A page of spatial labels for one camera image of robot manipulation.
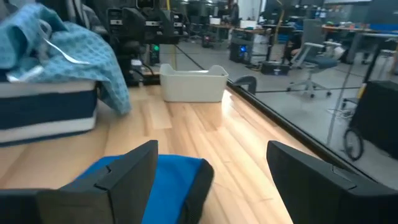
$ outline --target white plastic bin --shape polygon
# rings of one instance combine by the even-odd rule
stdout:
[[[208,71],[175,71],[169,64],[160,67],[163,98],[168,102],[220,102],[228,73],[219,65]]]
[[[97,92],[92,81],[0,82],[0,147],[92,130]]]

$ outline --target blue cushion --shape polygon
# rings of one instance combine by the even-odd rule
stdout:
[[[112,163],[121,156],[104,157],[91,165],[78,179]],[[203,159],[159,155],[155,181],[142,224],[175,224]]]
[[[319,69],[333,68],[338,63],[336,59],[324,56],[306,57],[304,61],[318,65]]]

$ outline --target blue towel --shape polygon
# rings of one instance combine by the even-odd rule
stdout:
[[[121,156],[104,157],[91,165],[86,175],[112,163]],[[142,224],[176,224],[186,196],[199,170],[202,159],[184,156],[160,155],[155,181],[149,195]]]
[[[70,22],[41,4],[27,4],[0,24],[0,69],[11,70],[20,78],[39,60],[33,55],[42,43],[39,19],[51,25],[49,41],[74,59],[89,65],[71,63],[53,47],[44,71],[28,79],[30,83],[61,83],[94,80],[103,84],[100,99],[119,114],[131,110],[129,92],[112,48],[98,35]]]

